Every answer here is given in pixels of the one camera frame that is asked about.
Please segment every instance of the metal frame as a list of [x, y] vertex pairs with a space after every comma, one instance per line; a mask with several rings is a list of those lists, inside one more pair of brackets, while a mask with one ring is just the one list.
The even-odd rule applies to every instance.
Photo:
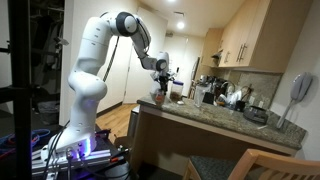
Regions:
[[0, 88], [0, 103], [13, 101], [17, 179], [31, 179], [29, 0], [7, 0], [12, 86]]
[[[32, 175], [39, 176], [43, 174], [46, 166], [46, 162], [40, 158], [40, 154], [43, 152], [48, 152], [47, 150], [40, 149], [32, 153]], [[110, 150], [93, 151], [88, 157], [83, 157], [82, 159], [74, 158], [71, 162], [71, 169], [82, 168], [84, 166], [94, 166], [99, 164], [110, 163]], [[47, 179], [57, 179], [58, 173], [60, 171], [68, 170], [68, 160], [65, 158], [51, 158], [48, 166]]]

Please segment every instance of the wooden floor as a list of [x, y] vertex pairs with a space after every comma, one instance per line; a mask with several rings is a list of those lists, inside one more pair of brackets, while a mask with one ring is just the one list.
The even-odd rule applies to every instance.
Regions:
[[127, 135], [131, 110], [136, 106], [138, 104], [122, 104], [97, 118], [96, 124], [100, 129], [111, 129], [109, 139], [112, 143], [116, 137]]

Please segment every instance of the toaster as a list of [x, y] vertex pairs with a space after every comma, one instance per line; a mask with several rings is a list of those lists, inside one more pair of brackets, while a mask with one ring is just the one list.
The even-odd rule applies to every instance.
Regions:
[[245, 109], [243, 112], [243, 117], [249, 121], [267, 124], [268, 115], [266, 114], [266, 110], [257, 106], [250, 106]]

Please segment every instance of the ceiling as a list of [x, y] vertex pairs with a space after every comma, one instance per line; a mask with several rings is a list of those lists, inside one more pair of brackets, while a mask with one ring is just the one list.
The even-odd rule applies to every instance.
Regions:
[[[244, 0], [139, 1], [168, 20], [168, 32], [204, 37], [209, 28], [224, 27]], [[182, 12], [184, 16], [177, 16], [174, 12]], [[182, 30], [176, 27], [180, 20], [185, 21], [185, 28]]]

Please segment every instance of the upper cabinet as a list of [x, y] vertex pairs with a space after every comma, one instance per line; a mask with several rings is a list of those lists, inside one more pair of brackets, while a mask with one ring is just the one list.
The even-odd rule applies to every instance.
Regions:
[[219, 67], [283, 73], [312, 0], [246, 0], [225, 27]]
[[220, 40], [223, 29], [210, 28], [206, 34], [202, 49], [201, 64], [210, 67], [217, 67], [218, 63], [212, 58], [220, 47]]

